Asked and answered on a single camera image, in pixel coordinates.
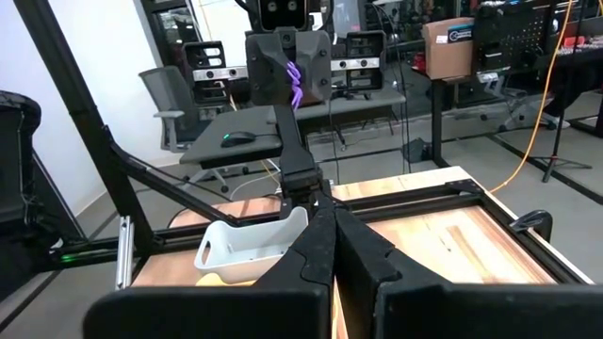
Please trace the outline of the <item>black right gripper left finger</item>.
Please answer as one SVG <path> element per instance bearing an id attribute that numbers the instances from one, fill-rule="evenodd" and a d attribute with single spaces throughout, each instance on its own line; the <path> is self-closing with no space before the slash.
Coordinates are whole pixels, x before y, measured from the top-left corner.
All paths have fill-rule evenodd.
<path id="1" fill-rule="evenodd" d="M 249 286 L 128 287 L 97 300 L 84 339 L 331 339 L 334 209 L 319 208 Z"/>

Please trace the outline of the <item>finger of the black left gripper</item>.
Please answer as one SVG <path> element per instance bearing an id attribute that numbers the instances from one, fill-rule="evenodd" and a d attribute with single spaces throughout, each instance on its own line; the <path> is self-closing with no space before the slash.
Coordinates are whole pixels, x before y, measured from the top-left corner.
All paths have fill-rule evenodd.
<path id="1" fill-rule="evenodd" d="M 246 39 L 247 72 L 255 105 L 288 105 L 287 63 L 295 54 L 295 30 L 253 33 Z"/>
<path id="2" fill-rule="evenodd" d="M 296 33 L 296 65 L 301 73 L 303 105 L 315 105 L 331 98 L 331 41 L 327 32 Z"/>

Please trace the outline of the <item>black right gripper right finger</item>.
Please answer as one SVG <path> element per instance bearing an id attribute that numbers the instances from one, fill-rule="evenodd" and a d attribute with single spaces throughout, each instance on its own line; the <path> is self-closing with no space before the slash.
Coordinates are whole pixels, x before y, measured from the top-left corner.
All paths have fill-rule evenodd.
<path id="1" fill-rule="evenodd" d="M 350 339 L 603 339 L 603 286 L 454 283 L 352 213 L 335 220 Z"/>

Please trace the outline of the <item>purple plastic spider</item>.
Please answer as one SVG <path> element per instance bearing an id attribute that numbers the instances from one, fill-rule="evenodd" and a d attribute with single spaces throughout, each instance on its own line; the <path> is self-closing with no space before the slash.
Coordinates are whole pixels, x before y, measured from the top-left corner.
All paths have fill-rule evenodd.
<path id="1" fill-rule="evenodd" d="M 287 62 L 286 72 L 290 77 L 291 89 L 293 93 L 293 97 L 291 99 L 290 104 L 293 111 L 297 111 L 303 99 L 303 90 L 301 88 L 302 75 L 298 70 L 296 64 L 292 61 Z"/>

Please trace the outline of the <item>grey office chair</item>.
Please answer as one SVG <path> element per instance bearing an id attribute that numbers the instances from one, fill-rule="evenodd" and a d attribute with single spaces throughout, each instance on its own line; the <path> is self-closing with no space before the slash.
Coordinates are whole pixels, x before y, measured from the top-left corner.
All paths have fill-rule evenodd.
<path id="1" fill-rule="evenodd" d="M 202 119 L 185 77 L 176 66 L 165 66 L 144 71 L 139 78 L 155 103 L 154 117 L 162 122 L 160 148 L 187 152 L 211 120 Z"/>

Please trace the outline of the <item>black glass cabinet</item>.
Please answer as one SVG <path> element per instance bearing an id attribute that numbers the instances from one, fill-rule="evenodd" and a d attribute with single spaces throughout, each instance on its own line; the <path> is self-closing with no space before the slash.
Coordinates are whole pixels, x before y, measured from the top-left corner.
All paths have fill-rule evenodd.
<path id="1" fill-rule="evenodd" d="M 197 26 L 194 0 L 140 0 L 140 3 L 160 63 L 184 71 L 184 45 L 203 40 Z"/>

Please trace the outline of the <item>black computer mouse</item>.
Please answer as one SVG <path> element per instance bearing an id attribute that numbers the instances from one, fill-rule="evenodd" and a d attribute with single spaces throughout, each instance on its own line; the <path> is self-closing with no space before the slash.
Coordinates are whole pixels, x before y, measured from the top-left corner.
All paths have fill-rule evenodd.
<path id="1" fill-rule="evenodd" d="M 257 135 L 251 132 L 237 131 L 223 136 L 220 146 L 222 148 L 232 148 L 238 145 L 254 142 Z"/>

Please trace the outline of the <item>grey plastic bin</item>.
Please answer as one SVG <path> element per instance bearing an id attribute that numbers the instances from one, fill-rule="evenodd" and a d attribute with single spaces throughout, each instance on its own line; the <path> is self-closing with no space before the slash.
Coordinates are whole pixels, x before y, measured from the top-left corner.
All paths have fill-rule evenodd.
<path id="1" fill-rule="evenodd" d="M 272 268 L 308 225 L 307 211 L 295 207 L 284 219 L 240 228 L 223 221 L 209 225 L 194 266 L 226 283 L 259 279 Z"/>

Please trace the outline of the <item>black floor box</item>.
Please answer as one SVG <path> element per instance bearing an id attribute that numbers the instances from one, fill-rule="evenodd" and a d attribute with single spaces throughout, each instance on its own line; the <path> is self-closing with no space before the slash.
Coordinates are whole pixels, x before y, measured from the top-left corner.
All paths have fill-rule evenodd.
<path id="1" fill-rule="evenodd" d="M 415 138 L 402 146 L 402 155 L 409 164 L 431 160 L 431 144 L 421 137 Z"/>

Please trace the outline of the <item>brown cardboard box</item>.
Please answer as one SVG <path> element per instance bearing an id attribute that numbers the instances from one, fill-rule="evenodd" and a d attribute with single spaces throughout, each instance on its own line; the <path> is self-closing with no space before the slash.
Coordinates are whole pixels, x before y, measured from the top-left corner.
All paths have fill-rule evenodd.
<path id="1" fill-rule="evenodd" d="M 431 80 L 469 76 L 473 56 L 474 19 L 460 17 L 425 24 L 426 74 Z"/>

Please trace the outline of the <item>black pegboard panel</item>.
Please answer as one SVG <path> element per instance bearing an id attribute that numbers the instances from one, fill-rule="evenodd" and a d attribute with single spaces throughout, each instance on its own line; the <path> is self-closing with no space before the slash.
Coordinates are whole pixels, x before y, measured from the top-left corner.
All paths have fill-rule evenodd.
<path id="1" fill-rule="evenodd" d="M 482 0 L 474 13 L 474 73 L 531 69 L 551 54 L 562 0 Z"/>

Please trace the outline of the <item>black bulky device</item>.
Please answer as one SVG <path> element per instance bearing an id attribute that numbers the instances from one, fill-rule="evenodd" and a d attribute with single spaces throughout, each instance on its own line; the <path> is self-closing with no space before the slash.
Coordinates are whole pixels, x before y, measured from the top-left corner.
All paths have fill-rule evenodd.
<path id="1" fill-rule="evenodd" d="M 0 90 L 0 223 L 36 221 L 33 135 L 40 124 L 37 102 Z"/>

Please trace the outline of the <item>black tripod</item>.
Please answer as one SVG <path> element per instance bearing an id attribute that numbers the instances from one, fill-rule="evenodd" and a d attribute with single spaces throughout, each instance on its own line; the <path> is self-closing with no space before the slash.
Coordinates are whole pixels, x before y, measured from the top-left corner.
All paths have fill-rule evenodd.
<path id="1" fill-rule="evenodd" d="M 556 62 L 561 57 L 561 49 L 564 43 L 565 31 L 569 24 L 572 7 L 575 2 L 578 0 L 567 0 L 567 5 L 565 9 L 565 14 L 562 22 L 560 23 L 559 31 L 557 32 L 557 37 L 554 40 L 553 48 L 550 52 L 550 60 L 548 61 L 548 68 L 546 73 L 546 84 L 543 92 L 543 98 L 541 100 L 540 108 L 537 115 L 538 125 L 540 122 L 545 122 L 547 127 L 555 127 L 556 128 L 556 136 L 555 142 L 553 146 L 553 151 L 551 156 L 549 157 L 531 157 L 530 160 L 542 160 L 546 161 L 546 167 L 544 168 L 544 175 L 542 178 L 543 183 L 547 183 L 552 176 L 555 168 L 561 166 L 571 166 L 577 169 L 582 170 L 591 170 L 593 167 L 588 164 L 579 163 L 576 161 L 563 159 L 558 157 L 558 150 L 561 141 L 561 133 L 564 127 L 568 127 L 569 123 L 564 120 L 564 112 L 566 109 L 566 100 L 568 98 L 568 94 L 555 94 L 553 101 L 557 101 L 557 105 L 553 108 L 550 108 L 546 103 L 546 96 L 549 90 L 549 86 L 551 83 L 551 79 L 553 78 L 553 73 L 555 72 Z M 530 138 L 529 147 L 527 149 L 527 153 L 525 158 L 528 158 L 531 152 L 531 148 L 535 142 L 538 126 L 535 126 Z"/>

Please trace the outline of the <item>silver aluminium bracket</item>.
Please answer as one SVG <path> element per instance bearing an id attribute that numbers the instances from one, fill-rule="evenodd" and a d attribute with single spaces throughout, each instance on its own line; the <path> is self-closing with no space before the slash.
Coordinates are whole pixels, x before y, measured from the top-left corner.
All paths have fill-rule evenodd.
<path id="1" fill-rule="evenodd" d="M 135 225 L 129 216 L 121 217 L 117 250 L 115 288 L 122 290 L 131 285 L 133 273 Z"/>

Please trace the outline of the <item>black pedestal stand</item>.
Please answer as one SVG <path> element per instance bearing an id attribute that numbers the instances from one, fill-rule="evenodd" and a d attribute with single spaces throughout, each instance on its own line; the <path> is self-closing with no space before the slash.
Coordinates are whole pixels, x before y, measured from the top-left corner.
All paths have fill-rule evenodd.
<path id="1" fill-rule="evenodd" d="M 445 99 L 446 83 L 443 80 L 431 80 L 431 133 L 430 142 L 423 146 L 423 160 L 431 160 L 438 168 L 448 168 L 449 163 L 442 156 L 443 131 L 443 102 Z"/>

